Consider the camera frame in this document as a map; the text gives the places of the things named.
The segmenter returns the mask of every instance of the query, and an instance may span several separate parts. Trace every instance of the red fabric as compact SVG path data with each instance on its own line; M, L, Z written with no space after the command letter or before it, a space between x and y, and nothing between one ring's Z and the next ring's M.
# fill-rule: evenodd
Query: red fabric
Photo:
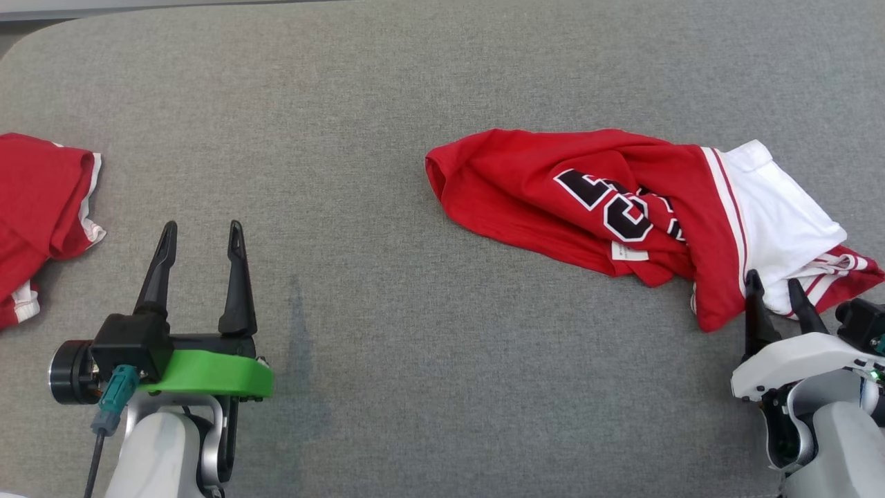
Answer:
M446 214L469 230L610 276L636 274L650 286L673 275L694 279L694 308L703 331L716 331L743 311L741 279L748 268L740 268L738 245L747 253L746 240L739 218L737 226L729 224L724 205L737 206L715 150L617 129L492 129L433 149L426 169ZM612 212L601 207L613 202L617 186L588 206L562 184L563 175L573 175L569 170L585 178L585 187L601 179L618 184L633 204L629 217L642 218L645 204L651 229L631 240L615 233L605 218ZM724 186L717 189L714 175L724 177ZM673 218L681 225L680 237L673 233ZM648 260L613 259L613 240L647 251ZM841 278L819 309L880 281L875 272Z
M15 314L15 301L12 296L6 296L0 299L0 331L6 327L12 327L19 322L19 317Z
M815 305L819 311L823 311L846 300L859 296L885 281L885 272L882 272L881 268L879 268L875 261L855 253L844 245L837 245L830 251L827 251L827 253L836 257L850 254L854 256L856 260L864 260L867 267L863 270L857 271L855 271L856 268L848 268L848 275L836 279L827 288L824 295L821 296L820 300ZM814 292L815 286L816 283L812 283L806 292L811 294Z
M92 244L78 214L94 166L89 151L31 136L0 136L2 302L47 259L66 260Z

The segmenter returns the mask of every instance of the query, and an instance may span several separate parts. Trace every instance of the gray fabric surface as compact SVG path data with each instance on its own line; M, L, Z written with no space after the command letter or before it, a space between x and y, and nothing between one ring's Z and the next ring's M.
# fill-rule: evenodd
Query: gray fabric surface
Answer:
M740 321L704 335L684 281L462 230L423 158L495 126L758 138L885 261L883 25L875 0L379 0L27 37L0 63L0 131L105 153L109 235L48 264L43 312L0 334L0 487L81 495L93 408L51 400L55 347L130 309L167 219L173 327L214 331L237 218L278 384L241 409L228 496L773 496L761 417L728 387Z

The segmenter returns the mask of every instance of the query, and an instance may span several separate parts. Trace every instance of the basketball jersey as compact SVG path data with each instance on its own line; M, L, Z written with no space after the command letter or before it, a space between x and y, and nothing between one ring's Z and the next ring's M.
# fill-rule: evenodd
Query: basketball jersey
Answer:
M617 129L492 129L433 149L426 169L446 214L476 233L651 286L694 280L704 331L743 311L750 269L783 315L791 277L819 311L885 279L757 141L720 152Z

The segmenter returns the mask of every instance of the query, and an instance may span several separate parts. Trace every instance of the red stripe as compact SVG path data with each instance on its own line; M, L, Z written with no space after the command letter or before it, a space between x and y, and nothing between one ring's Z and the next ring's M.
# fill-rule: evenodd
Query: red stripe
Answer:
M741 220L741 208L737 205L737 199L735 198L735 192L731 189L731 182L728 180L728 174L725 172L725 167L722 166L722 159L719 156L719 151L711 148L713 151L713 155L716 156L716 161L720 165L720 171L722 172L722 178L725 180L725 185L728 187L728 196L731 198L731 203L735 207L735 215L737 216L737 226L741 231L741 242L743 243L743 268L741 268L741 278L745 278L747 275L747 260L750 258L750 253L747 252L747 235L743 231L743 221Z

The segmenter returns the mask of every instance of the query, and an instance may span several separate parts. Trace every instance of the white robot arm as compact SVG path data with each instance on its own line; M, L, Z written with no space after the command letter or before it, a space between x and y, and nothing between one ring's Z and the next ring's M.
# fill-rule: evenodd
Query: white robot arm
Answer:
M873 419L885 377L885 307L843 303L842 326L830 335L798 282L789 291L802 335L781 339L758 274L748 273L746 355L732 393L765 416L782 498L885 496L885 436Z

